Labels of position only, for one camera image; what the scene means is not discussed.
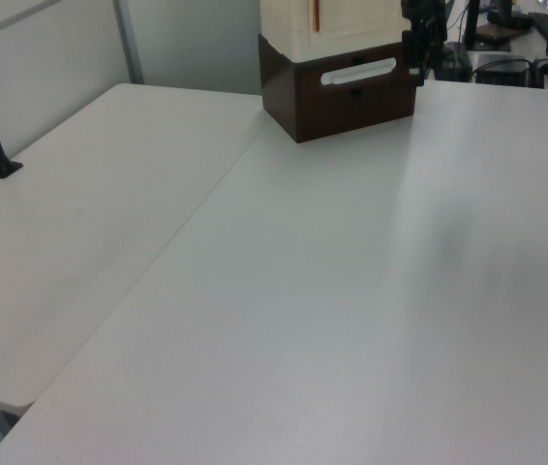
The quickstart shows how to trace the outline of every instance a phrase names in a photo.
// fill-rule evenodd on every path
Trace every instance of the white drawer handle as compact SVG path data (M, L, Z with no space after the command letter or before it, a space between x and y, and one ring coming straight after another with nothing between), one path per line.
M321 83L328 84L347 84L355 80L374 78L375 76L387 75L397 66L397 60L386 58L381 61L365 63L364 65L351 66L342 70L323 73Z

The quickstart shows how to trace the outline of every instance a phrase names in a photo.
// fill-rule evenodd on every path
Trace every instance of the cord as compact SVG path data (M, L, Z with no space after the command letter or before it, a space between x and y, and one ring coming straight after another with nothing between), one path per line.
M459 21L459 19L461 18L461 16L464 15L464 13L466 12L466 9L468 8L468 5L466 5L466 8L464 8L464 11L462 11L454 20L454 22L449 25L446 30L449 31L450 29L452 29L453 27L455 27L457 25L457 21Z
M470 2L468 2L466 4L466 8L464 8L464 11L462 11L462 13L461 13L461 20L459 21L459 39L457 39L457 42L459 44L461 44L461 28L464 27L465 13L466 13L466 11L468 10L469 7L470 7Z

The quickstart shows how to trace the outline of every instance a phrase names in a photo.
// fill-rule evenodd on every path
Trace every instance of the white tabletop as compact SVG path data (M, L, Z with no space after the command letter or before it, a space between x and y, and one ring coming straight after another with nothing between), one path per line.
M120 85L0 180L0 408L22 413L269 121L255 96Z
M548 92L271 122L0 464L548 463Z

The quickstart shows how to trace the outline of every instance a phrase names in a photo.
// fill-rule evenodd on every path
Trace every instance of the black stand base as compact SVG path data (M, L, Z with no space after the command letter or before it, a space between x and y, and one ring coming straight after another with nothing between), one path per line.
M6 177L9 177L21 168L21 163L10 162L10 165L8 167L3 167L3 169L0 170L0 179L5 179Z

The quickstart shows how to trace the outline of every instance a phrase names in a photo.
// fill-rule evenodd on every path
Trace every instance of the drawer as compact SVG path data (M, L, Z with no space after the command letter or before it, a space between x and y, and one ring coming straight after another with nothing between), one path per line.
M413 114L401 43L295 64L259 37L259 59L263 106L296 142Z

